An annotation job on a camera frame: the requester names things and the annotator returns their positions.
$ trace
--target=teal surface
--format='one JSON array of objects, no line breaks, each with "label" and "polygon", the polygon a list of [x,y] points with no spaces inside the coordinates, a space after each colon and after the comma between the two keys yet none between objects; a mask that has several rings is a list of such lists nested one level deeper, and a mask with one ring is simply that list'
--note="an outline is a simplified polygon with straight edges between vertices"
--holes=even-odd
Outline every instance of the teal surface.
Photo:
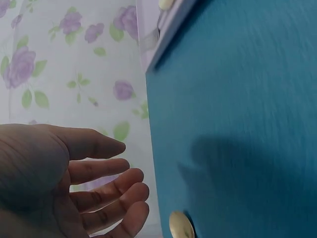
[{"label": "teal surface", "polygon": [[317,1],[201,1],[147,75],[164,238],[317,237]]}]

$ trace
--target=hand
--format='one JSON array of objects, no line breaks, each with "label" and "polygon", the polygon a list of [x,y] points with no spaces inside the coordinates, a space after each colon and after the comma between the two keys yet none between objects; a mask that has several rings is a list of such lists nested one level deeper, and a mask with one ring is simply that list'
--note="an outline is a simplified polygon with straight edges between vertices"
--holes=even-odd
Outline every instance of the hand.
[{"label": "hand", "polygon": [[[125,145],[90,129],[0,125],[0,237],[133,238],[149,213],[143,173],[124,159],[109,159]],[[93,191],[70,185],[120,174]]]}]

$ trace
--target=finger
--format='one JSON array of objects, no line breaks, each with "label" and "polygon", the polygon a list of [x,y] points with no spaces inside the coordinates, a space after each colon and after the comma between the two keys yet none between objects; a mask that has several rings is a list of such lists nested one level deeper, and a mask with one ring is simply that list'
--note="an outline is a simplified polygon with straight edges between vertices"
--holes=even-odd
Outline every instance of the finger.
[{"label": "finger", "polygon": [[80,213],[97,211],[121,197],[132,185],[142,182],[140,169],[129,169],[114,181],[89,192],[72,192],[70,198]]},{"label": "finger", "polygon": [[35,125],[53,133],[67,148],[70,160],[87,157],[109,159],[124,152],[125,144],[92,129],[66,128],[53,125]]},{"label": "finger", "polygon": [[136,183],[107,207],[97,212],[82,214],[83,226],[89,234],[106,229],[120,221],[134,203],[146,201],[148,197],[149,188],[144,183]]},{"label": "finger", "polygon": [[136,202],[119,225],[105,235],[95,238],[134,238],[144,226],[149,211],[149,206],[145,202]]},{"label": "finger", "polygon": [[121,174],[130,168],[125,159],[104,161],[71,161],[68,166],[72,185],[90,182],[101,177]]}]

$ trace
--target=flower print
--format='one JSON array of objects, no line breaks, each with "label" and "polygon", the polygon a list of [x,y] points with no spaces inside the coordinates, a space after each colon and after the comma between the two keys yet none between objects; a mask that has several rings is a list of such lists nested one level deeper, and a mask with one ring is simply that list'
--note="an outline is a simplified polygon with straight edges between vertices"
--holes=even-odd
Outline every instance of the flower print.
[{"label": "flower print", "polygon": [[113,88],[113,93],[116,99],[121,101],[129,100],[135,96],[131,83],[123,80],[116,81]]},{"label": "flower print", "polygon": [[105,28],[105,25],[102,23],[89,26],[85,34],[85,40],[88,43],[92,43],[96,41],[97,37],[104,32],[104,28]]},{"label": "flower print", "polygon": [[63,33],[68,35],[72,32],[79,30],[81,27],[80,20],[82,15],[78,12],[69,12],[65,15],[64,19],[60,22],[59,28],[63,29]]},{"label": "flower print", "polygon": [[107,176],[107,177],[103,177],[103,178],[99,178],[97,180],[91,181],[91,182],[87,182],[85,184],[83,184],[84,189],[86,191],[90,191],[93,190],[97,187],[103,186],[107,183],[110,183],[112,181],[114,181],[117,177],[119,177],[119,175],[112,175],[112,176]]},{"label": "flower print", "polygon": [[27,82],[34,70],[34,60],[36,53],[29,51],[27,46],[16,50],[13,54],[12,62],[5,69],[3,80],[7,89],[17,88],[22,83]]},{"label": "flower print", "polygon": [[36,120],[31,120],[29,122],[29,125],[37,125],[37,124],[38,124],[38,122]]},{"label": "flower print", "polygon": [[138,21],[136,6],[121,7],[113,21],[113,25],[119,30],[127,31],[133,39],[137,40]]},{"label": "flower print", "polygon": [[10,7],[10,0],[0,0],[0,18],[4,17]]},{"label": "flower print", "polygon": [[11,27],[14,29],[22,20],[22,14],[18,15],[16,18],[14,18],[11,22]]}]

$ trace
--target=floral wallpaper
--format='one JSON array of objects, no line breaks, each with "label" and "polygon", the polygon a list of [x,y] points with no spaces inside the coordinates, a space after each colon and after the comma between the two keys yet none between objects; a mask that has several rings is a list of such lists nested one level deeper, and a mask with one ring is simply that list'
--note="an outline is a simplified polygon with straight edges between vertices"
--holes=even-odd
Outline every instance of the floral wallpaper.
[{"label": "floral wallpaper", "polygon": [[125,142],[122,157],[145,171],[151,189],[141,236],[161,237],[135,0],[0,0],[0,28],[9,121],[89,127]]}]

